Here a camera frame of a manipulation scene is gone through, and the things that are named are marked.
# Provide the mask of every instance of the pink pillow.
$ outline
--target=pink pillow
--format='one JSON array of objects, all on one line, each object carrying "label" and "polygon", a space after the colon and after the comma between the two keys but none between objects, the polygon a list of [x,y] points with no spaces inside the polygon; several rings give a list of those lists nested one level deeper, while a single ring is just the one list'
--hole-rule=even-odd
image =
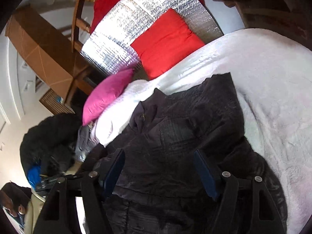
[{"label": "pink pillow", "polygon": [[88,125],[124,91],[132,81],[133,69],[120,71],[104,79],[90,94],[83,107],[82,125]]}]

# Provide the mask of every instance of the reflective foil sheet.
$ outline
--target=reflective foil sheet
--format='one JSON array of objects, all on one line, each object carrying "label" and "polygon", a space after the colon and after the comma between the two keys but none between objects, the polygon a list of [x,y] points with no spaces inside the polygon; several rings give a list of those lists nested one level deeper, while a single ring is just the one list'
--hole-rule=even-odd
[{"label": "reflective foil sheet", "polygon": [[138,54],[130,45],[169,8],[174,9],[205,43],[222,36],[214,19],[198,0],[121,0],[98,24],[81,54],[106,75],[128,67],[140,67]]}]

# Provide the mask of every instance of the silver rivet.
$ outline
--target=silver rivet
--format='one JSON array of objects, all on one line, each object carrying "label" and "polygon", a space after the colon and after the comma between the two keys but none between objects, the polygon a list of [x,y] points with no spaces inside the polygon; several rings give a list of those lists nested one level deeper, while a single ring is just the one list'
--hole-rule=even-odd
[{"label": "silver rivet", "polygon": [[229,178],[231,174],[229,172],[222,172],[222,176],[225,178]]},{"label": "silver rivet", "polygon": [[260,176],[255,176],[255,181],[260,183],[262,182],[262,178]]},{"label": "silver rivet", "polygon": [[57,179],[57,182],[58,183],[63,183],[65,181],[65,178],[64,177],[60,177]]},{"label": "silver rivet", "polygon": [[92,171],[92,172],[89,173],[89,177],[90,178],[94,178],[96,176],[97,176],[97,172],[95,172],[95,171]]}]

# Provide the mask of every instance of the white bed sheet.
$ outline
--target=white bed sheet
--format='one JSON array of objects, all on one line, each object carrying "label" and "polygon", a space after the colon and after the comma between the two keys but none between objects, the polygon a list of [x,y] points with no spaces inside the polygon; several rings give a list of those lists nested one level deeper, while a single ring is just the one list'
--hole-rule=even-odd
[{"label": "white bed sheet", "polygon": [[129,123],[138,102],[155,88],[169,95],[231,72],[245,135],[282,184],[287,233],[298,234],[312,214],[312,52],[277,33],[244,29],[197,50],[160,77],[137,80],[99,117],[96,137],[106,146]]}]

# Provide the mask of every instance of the black garment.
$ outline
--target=black garment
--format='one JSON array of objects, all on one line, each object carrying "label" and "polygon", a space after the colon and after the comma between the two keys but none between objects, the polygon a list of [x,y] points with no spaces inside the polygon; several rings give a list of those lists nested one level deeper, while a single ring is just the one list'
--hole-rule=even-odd
[{"label": "black garment", "polygon": [[12,200],[13,209],[18,214],[18,216],[13,217],[12,215],[10,215],[10,212],[8,210],[6,210],[6,212],[19,224],[20,229],[23,231],[25,215],[22,215],[18,212],[18,207],[20,205],[23,205],[23,207],[27,209],[28,202],[30,201],[30,198],[32,196],[31,189],[28,187],[20,187],[13,182],[9,182],[6,183],[1,190],[5,192],[6,195],[9,196]]},{"label": "black garment", "polygon": [[[275,174],[244,137],[244,119],[230,74],[166,96],[159,90],[136,108],[130,124],[107,146],[126,153],[114,195],[103,204],[115,234],[209,233],[216,203],[193,166],[193,154],[214,155],[222,171],[261,176],[286,229],[287,207]],[[250,223],[251,195],[239,198],[231,233]]]},{"label": "black garment", "polygon": [[61,113],[48,117],[29,129],[20,147],[25,175],[37,164],[41,174],[54,176],[73,164],[74,148],[82,121],[75,114]]}]

